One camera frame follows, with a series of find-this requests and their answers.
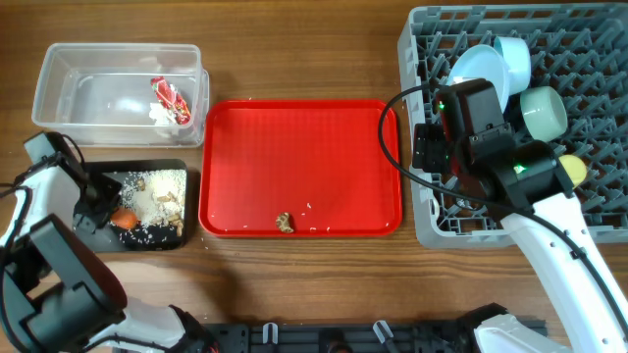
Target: orange object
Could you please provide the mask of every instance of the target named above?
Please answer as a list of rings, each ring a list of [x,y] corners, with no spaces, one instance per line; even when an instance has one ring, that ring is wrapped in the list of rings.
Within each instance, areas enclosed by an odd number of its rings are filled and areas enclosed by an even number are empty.
[[[111,215],[111,222],[124,229],[133,229],[137,225],[137,216],[133,211],[121,207]]]

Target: candy wrapper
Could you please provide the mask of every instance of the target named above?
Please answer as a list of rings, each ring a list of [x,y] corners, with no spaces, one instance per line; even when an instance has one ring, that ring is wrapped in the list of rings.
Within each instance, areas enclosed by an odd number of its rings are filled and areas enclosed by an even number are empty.
[[[150,80],[159,103],[175,117],[179,125],[185,125],[191,119],[187,103],[173,84],[168,84],[163,76]]]

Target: clear plastic bin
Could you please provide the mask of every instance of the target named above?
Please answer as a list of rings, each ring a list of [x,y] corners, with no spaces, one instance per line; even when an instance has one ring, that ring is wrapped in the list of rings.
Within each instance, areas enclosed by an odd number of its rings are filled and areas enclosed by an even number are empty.
[[[164,76],[187,102],[191,120],[156,126],[150,80]],[[197,147],[210,106],[209,75],[188,44],[57,43],[48,48],[32,121],[80,146]]]

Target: black cable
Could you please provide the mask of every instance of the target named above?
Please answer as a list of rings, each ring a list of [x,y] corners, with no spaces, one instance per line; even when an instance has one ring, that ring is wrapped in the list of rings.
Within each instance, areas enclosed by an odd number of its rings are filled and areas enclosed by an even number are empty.
[[[78,156],[80,157],[80,166],[82,167],[83,170],[85,170],[85,158],[82,156],[82,152],[80,152],[80,148],[77,145],[77,143],[71,137],[67,136],[64,133],[61,134],[61,136],[66,138],[68,141],[70,141],[70,143],[72,143],[73,146],[75,146],[75,149],[77,150]]]
[[[128,344],[134,344],[134,345],[138,345],[138,346],[142,346],[142,347],[147,347],[147,348],[154,348],[154,349],[160,349],[163,350],[164,352],[168,352],[170,348],[159,345],[155,342],[143,342],[140,341],[138,339],[134,339],[134,338],[126,338],[126,337],[121,337],[118,336],[116,334],[114,335],[110,335],[110,336],[106,336],[106,337],[102,337],[98,340],[96,340],[95,342],[91,343],[90,345],[84,347],[83,349],[80,350],[79,353],[84,353],[84,352],[88,352],[94,348],[96,348],[97,346],[108,342],[108,341],[115,341],[117,343],[123,342],[123,343],[128,343]]]
[[[22,205],[22,209],[18,214],[18,218],[15,220],[13,225],[13,230],[11,234],[7,238],[7,242],[5,243],[2,254],[0,254],[0,320],[2,320],[2,325],[7,332],[7,338],[13,344],[13,346],[20,352],[27,352],[26,347],[20,342],[16,333],[11,328],[11,323],[9,323],[9,318],[7,316],[7,308],[6,303],[4,302],[4,275],[5,268],[7,266],[9,253],[11,252],[11,247],[16,239],[16,236],[20,234],[22,230],[22,225],[26,219],[26,214],[28,213],[28,209],[30,208],[30,201],[32,200],[32,190],[27,186],[13,186],[0,194],[0,199],[15,193],[18,190],[23,190],[26,194],[24,204]]]
[[[579,259],[580,261],[582,261],[582,263],[585,266],[585,268],[589,271],[589,273],[591,274],[591,277],[594,279],[594,281],[596,282],[596,284],[600,288],[600,291],[602,292],[604,298],[608,302],[608,306],[610,307],[610,310],[612,311],[613,315],[615,316],[615,319],[617,320],[617,322],[621,326],[621,329],[623,330],[625,337],[628,337],[628,322],[626,322],[626,318],[624,317],[623,313],[621,312],[621,309],[619,308],[619,305],[617,304],[617,301],[615,301],[615,298],[612,296],[612,293],[610,292],[610,289],[608,289],[608,286],[604,282],[602,276],[600,275],[598,270],[596,270],[596,267],[593,265],[591,260],[589,260],[589,258],[587,257],[587,253],[583,249],[581,249],[565,232],[563,232],[562,230],[558,229],[556,226],[554,226],[550,222],[542,219],[541,217],[539,217],[539,216],[537,216],[537,215],[535,215],[535,214],[533,214],[531,212],[520,210],[520,209],[512,207],[510,205],[504,205],[504,204],[501,204],[501,203],[498,203],[498,202],[495,202],[495,201],[481,199],[481,198],[474,197],[474,196],[469,196],[469,195],[464,195],[464,194],[461,194],[459,192],[455,192],[455,191],[452,191],[452,190],[449,190],[449,189],[445,189],[443,187],[432,185],[429,182],[427,182],[424,179],[414,175],[409,170],[407,170],[404,167],[402,167],[394,159],[393,155],[391,155],[391,152],[389,151],[388,147],[386,146],[386,141],[384,140],[384,121],[386,120],[386,115],[387,115],[388,111],[393,107],[393,104],[398,102],[399,99],[405,97],[406,95],[408,95],[410,93],[414,93],[414,92],[417,92],[417,91],[420,91],[420,90],[423,90],[423,89],[426,89],[426,88],[427,89],[430,89],[430,88],[446,89],[447,86],[443,86],[443,85],[439,85],[439,84],[429,84],[429,83],[426,83],[426,84],[421,84],[421,85],[418,85],[416,87],[412,87],[412,88],[406,89],[406,90],[402,91],[401,93],[397,94],[395,97],[393,97],[387,103],[386,107],[384,107],[384,110],[382,111],[382,115],[380,116],[379,127],[378,127],[378,137],[379,137],[379,140],[380,140],[380,147],[382,148],[382,152],[384,152],[384,155],[389,160],[389,162],[391,162],[392,166],[395,167],[400,173],[402,173],[404,176],[408,177],[412,181],[414,181],[414,182],[416,182],[416,183],[418,183],[418,184],[420,184],[422,186],[425,186],[427,188],[430,188],[430,189],[432,189],[434,191],[438,191],[438,192],[443,193],[445,195],[449,195],[449,196],[465,199],[465,200],[468,200],[468,201],[471,201],[471,202],[475,202],[475,203],[479,203],[479,204],[482,204],[482,205],[501,208],[504,211],[507,211],[507,212],[510,212],[510,213],[513,213],[513,214],[525,217],[527,219],[530,219],[530,220],[540,224],[541,226],[546,227],[547,229],[549,229],[549,231],[551,231],[554,234],[556,234],[556,236],[558,236],[558,238],[560,240],[562,240],[565,244],[567,244],[567,246],[571,249],[571,251],[573,252],[573,256],[576,259]]]

